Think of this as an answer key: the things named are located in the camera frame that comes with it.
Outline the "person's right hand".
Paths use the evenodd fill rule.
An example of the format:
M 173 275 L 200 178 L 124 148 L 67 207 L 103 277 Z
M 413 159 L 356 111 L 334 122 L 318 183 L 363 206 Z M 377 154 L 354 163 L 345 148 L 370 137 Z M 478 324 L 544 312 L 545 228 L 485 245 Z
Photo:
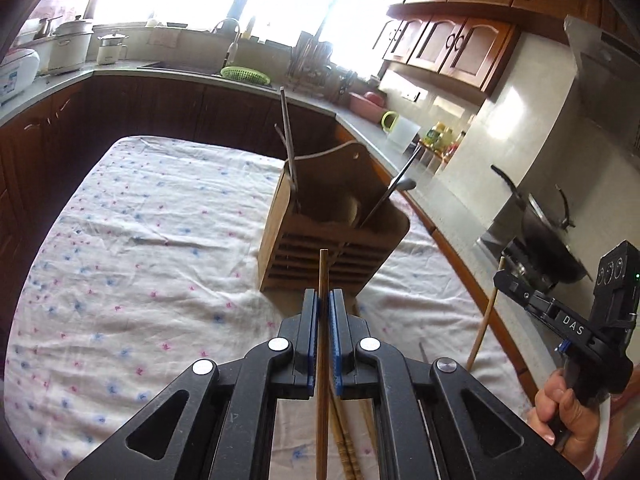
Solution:
M 555 370 L 536 393 L 534 407 L 526 417 L 527 425 L 548 444 L 556 435 L 549 422 L 558 415 L 570 434 L 561 454 L 576 468 L 584 470 L 592 462 L 600 427 L 600 415 L 582 405 L 574 390 L 567 387 L 562 370 Z

